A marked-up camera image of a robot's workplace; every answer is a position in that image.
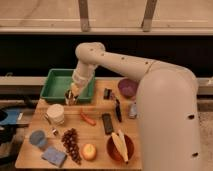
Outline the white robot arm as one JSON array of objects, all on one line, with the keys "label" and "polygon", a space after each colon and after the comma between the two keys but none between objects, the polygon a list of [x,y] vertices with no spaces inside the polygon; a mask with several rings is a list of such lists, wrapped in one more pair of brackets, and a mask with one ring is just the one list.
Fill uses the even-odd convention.
[{"label": "white robot arm", "polygon": [[102,66],[139,83],[136,94],[143,171],[201,171],[198,82],[187,68],[105,50],[98,42],[76,47],[71,91],[79,95]]}]

